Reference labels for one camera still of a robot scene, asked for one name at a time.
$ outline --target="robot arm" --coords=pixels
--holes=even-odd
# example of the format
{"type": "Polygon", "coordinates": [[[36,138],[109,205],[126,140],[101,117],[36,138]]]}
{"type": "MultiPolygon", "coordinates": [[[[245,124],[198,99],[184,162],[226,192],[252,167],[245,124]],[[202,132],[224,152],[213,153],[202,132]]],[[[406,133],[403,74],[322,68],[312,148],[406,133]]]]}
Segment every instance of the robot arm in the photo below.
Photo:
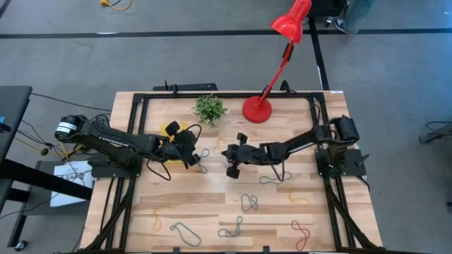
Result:
{"type": "Polygon", "coordinates": [[[239,145],[228,145],[227,150],[222,152],[226,156],[230,167],[227,175],[234,179],[239,177],[237,166],[243,164],[269,165],[274,166],[284,162],[292,153],[300,151],[306,147],[316,144],[328,144],[328,157],[331,164],[337,164],[343,160],[343,152],[348,146],[355,144],[359,140],[359,135],[355,127],[355,122],[346,116],[331,119],[327,124],[314,126],[310,131],[289,139],[283,143],[261,143],[259,147],[246,145],[247,137],[239,133],[237,139],[239,145]]]}
{"type": "Polygon", "coordinates": [[[90,121],[83,115],[70,115],[61,118],[55,138],[63,143],[80,143],[91,147],[126,169],[135,166],[135,157],[155,162],[180,159],[188,168],[199,161],[199,156],[193,155],[198,139],[191,131],[178,130],[179,125],[175,121],[166,128],[168,135],[174,136],[171,141],[161,135],[126,133],[90,121]]]}

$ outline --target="gray carpet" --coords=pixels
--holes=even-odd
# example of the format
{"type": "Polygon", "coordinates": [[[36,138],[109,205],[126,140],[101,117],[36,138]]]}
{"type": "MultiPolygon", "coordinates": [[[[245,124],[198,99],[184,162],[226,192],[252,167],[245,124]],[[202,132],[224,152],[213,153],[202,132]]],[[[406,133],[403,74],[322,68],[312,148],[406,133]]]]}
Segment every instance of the gray carpet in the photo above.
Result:
{"type": "MultiPolygon", "coordinates": [[[[266,29],[292,3],[132,1],[130,10],[120,13],[97,1],[12,0],[0,19],[0,33],[266,29]]],[[[452,4],[380,0],[363,26],[450,28],[452,4]]],[[[366,166],[383,244],[395,250],[450,253],[452,214],[446,210],[446,194],[452,191],[452,140],[420,145],[417,136],[426,131],[428,121],[452,121],[452,35],[319,39],[330,87],[345,91],[362,137],[359,145],[371,155],[366,166]]],[[[151,90],[165,79],[178,84],[214,82],[221,90],[260,90],[276,71],[285,44],[277,35],[0,40],[0,84],[31,85],[37,93],[106,108],[116,91],[151,90]]],[[[283,78],[296,90],[320,89],[310,36],[296,46],[283,78]]],[[[32,97],[24,119],[44,139],[54,141],[61,116],[96,113],[32,97]]],[[[39,159],[56,159],[17,142],[8,158],[31,167],[39,159]]],[[[19,207],[7,202],[1,214],[19,207]]],[[[85,216],[82,204],[71,214],[29,217],[22,239],[30,246],[23,253],[70,251],[85,216]]],[[[2,253],[14,253],[5,247],[15,219],[11,215],[0,220],[2,253]]]]}

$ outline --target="shoe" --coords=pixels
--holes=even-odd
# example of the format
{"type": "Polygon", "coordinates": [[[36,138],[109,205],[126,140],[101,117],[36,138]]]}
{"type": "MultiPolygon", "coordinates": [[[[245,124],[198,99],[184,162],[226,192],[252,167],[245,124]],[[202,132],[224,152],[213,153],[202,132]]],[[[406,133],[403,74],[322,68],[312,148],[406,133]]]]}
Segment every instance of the shoe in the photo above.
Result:
{"type": "Polygon", "coordinates": [[[344,23],[344,20],[341,20],[341,19],[336,19],[335,21],[334,21],[334,26],[336,26],[336,28],[339,30],[339,31],[341,31],[341,32],[343,32],[343,33],[345,33],[345,34],[347,34],[347,35],[349,35],[349,36],[354,36],[354,35],[351,35],[351,34],[349,34],[348,32],[346,32],[345,30],[344,30],[344,28],[342,28],[342,24],[344,23]]]}

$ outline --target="green plant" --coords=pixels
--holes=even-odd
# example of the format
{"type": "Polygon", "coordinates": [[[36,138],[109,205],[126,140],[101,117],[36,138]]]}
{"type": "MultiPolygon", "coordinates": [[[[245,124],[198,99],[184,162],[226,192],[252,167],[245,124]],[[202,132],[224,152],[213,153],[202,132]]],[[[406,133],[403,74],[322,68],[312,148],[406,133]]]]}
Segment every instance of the green plant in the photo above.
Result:
{"type": "Polygon", "coordinates": [[[210,124],[210,127],[216,127],[214,122],[227,111],[223,108],[223,101],[214,95],[203,95],[196,100],[195,115],[198,116],[199,123],[210,124]]]}

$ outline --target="wooden table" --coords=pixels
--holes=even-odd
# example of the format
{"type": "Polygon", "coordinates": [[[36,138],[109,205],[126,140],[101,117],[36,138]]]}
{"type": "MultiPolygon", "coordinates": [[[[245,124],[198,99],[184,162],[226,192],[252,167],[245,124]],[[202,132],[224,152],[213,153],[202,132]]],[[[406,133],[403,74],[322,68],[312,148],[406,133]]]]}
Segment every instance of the wooden table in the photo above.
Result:
{"type": "MultiPolygon", "coordinates": [[[[133,92],[117,93],[111,127],[126,131],[132,97],[133,92]]],[[[325,92],[325,98],[330,119],[349,114],[343,93],[325,92]]],[[[286,171],[291,172],[293,178],[279,185],[259,183],[261,176],[274,178],[270,167],[241,164],[239,179],[228,178],[226,159],[220,155],[227,144],[236,142],[237,132],[248,135],[248,143],[257,146],[262,142],[285,141],[309,130],[313,123],[308,101],[302,98],[270,98],[273,114],[261,124],[245,120],[242,116],[243,101],[223,99],[229,109],[227,114],[217,128],[203,128],[196,151],[200,154],[204,148],[210,150],[210,155],[202,160],[202,165],[208,169],[207,174],[202,174],[197,165],[186,170],[182,164],[172,163],[167,165],[172,180],[165,181],[143,167],[136,182],[126,251],[172,251],[177,246],[181,247],[181,251],[262,251],[263,246],[270,246],[272,251],[296,251],[295,244],[303,234],[292,229],[293,220],[311,233],[304,250],[335,250],[323,181],[317,174],[315,147],[301,150],[286,161],[286,171]],[[289,199],[290,185],[292,201],[295,202],[289,199]],[[242,212],[240,205],[244,193],[258,197],[257,211],[242,212]],[[164,204],[169,204],[169,207],[158,210],[162,226],[161,230],[155,231],[153,212],[164,204]],[[221,228],[234,232],[239,215],[243,217],[241,236],[220,238],[218,230],[221,228]],[[202,244],[199,247],[186,245],[177,230],[170,230],[170,226],[177,222],[184,223],[197,233],[202,238],[202,244]]],[[[191,111],[194,103],[195,99],[150,99],[144,132],[159,134],[162,124],[174,120],[196,123],[196,116],[191,111]]],[[[134,133],[138,128],[140,111],[141,108],[138,108],[134,133]]],[[[164,172],[158,164],[150,165],[160,173],[164,172]]],[[[95,183],[81,248],[87,246],[99,232],[109,182],[109,179],[101,179],[95,183]]],[[[353,176],[343,177],[343,182],[350,215],[369,239],[380,246],[381,239],[367,187],[353,176]]],[[[109,203],[107,218],[112,198],[109,203]]],[[[340,215],[338,223],[343,246],[346,246],[345,227],[340,215]]],[[[119,244],[120,229],[120,226],[116,227],[114,247],[119,244]]],[[[189,232],[182,229],[182,233],[187,241],[198,243],[189,232]]]]}

